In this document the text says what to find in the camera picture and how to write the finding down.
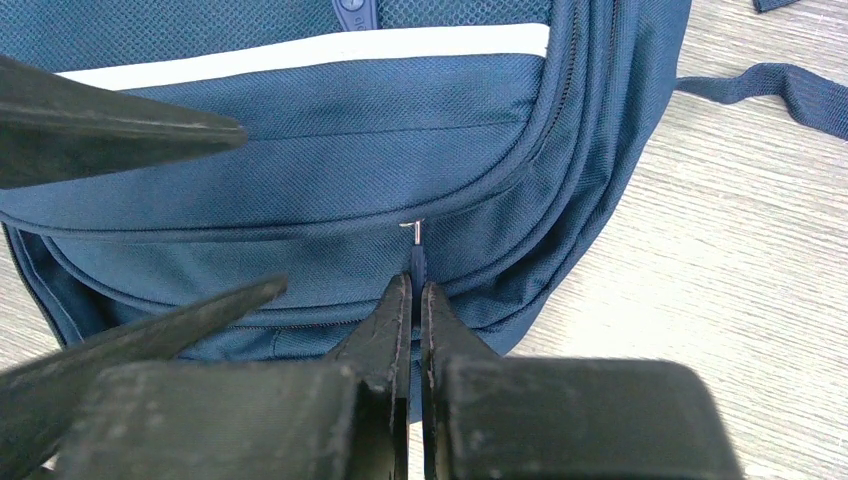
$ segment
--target zipper pull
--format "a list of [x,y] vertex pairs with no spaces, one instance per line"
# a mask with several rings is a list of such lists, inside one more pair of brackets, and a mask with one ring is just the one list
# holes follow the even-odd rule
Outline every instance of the zipper pull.
[[333,9],[346,32],[377,30],[377,0],[333,0]]
[[409,277],[412,280],[412,326],[421,325],[421,293],[424,284],[427,283],[427,257],[424,255],[424,245],[421,244],[421,223],[424,220],[416,220],[412,223],[402,223],[401,227],[412,227],[415,238],[412,250],[409,254]]

